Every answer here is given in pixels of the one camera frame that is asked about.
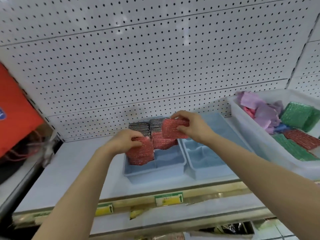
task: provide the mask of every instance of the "price label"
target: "price label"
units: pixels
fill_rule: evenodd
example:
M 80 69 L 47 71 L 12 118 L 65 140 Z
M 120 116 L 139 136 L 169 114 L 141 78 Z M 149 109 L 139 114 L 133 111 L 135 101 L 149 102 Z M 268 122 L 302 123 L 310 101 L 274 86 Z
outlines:
M 161 194 L 155 196 L 154 198 L 157 206 L 169 206 L 183 203 L 182 192 Z
M 96 210 L 96 216 L 104 216 L 113 214 L 113 204 L 112 203 L 101 203 L 98 204 L 97 210 Z

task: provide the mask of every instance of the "hand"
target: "hand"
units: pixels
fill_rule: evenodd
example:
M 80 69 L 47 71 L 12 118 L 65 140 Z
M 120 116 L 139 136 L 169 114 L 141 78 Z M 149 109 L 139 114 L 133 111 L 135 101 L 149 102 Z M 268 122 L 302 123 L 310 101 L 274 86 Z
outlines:
M 177 129 L 196 142 L 205 145 L 210 141 L 210 138 L 215 135 L 209 125 L 207 125 L 207 123 L 197 113 L 180 110 L 171 116 L 172 119 L 177 117 L 186 118 L 189 120 L 189 127 L 180 125 L 177 127 Z
M 110 141 L 100 147 L 98 150 L 109 151 L 114 155 L 126 153 L 132 147 L 142 146 L 140 141 L 132 141 L 131 138 L 143 137 L 143 135 L 135 130 L 124 129 L 118 132 Z

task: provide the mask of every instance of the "blue plastic tray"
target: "blue plastic tray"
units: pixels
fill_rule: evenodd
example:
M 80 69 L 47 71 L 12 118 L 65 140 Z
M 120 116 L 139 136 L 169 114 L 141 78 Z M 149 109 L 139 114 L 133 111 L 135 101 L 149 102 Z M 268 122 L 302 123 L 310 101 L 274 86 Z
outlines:
M 174 145 L 167 150 L 155 149 L 154 161 L 142 166 L 130 165 L 126 157 L 123 175 L 133 184 L 177 177 L 183 174 L 186 163 L 186 156 L 179 143 L 179 145 Z
M 253 152 L 250 146 L 244 139 L 240 138 L 221 114 L 208 113 L 202 115 L 202 118 L 215 133 Z M 194 179 L 202 180 L 234 174 L 225 162 L 209 147 L 191 138 L 178 139 L 178 141 L 183 146 L 184 154 L 190 166 L 190 169 L 186 172 Z

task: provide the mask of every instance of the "left hand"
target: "left hand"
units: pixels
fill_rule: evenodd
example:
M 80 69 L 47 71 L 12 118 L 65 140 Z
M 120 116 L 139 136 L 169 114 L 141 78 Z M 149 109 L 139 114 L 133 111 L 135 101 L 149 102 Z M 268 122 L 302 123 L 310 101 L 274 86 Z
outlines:
M 110 141 L 108 141 L 99 149 L 103 151 L 109 150 L 114 155 L 126 153 L 132 147 L 142 146 L 142 142 L 131 140 L 131 138 L 134 138 L 134 137 L 143 137 L 143 135 L 140 132 L 135 130 L 124 129 L 118 132 Z

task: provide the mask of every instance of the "forearm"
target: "forearm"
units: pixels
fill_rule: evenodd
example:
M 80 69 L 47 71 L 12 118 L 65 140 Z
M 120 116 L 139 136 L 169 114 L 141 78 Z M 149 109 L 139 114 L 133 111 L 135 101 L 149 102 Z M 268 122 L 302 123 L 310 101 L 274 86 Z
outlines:
M 320 219 L 320 189 L 314 182 L 270 163 L 217 134 L 212 133 L 207 146 L 301 240 L 315 239 L 316 234 L 318 237 L 320 232 L 316 225 Z
M 88 239 L 100 193 L 114 154 L 98 149 L 43 222 L 33 240 Z

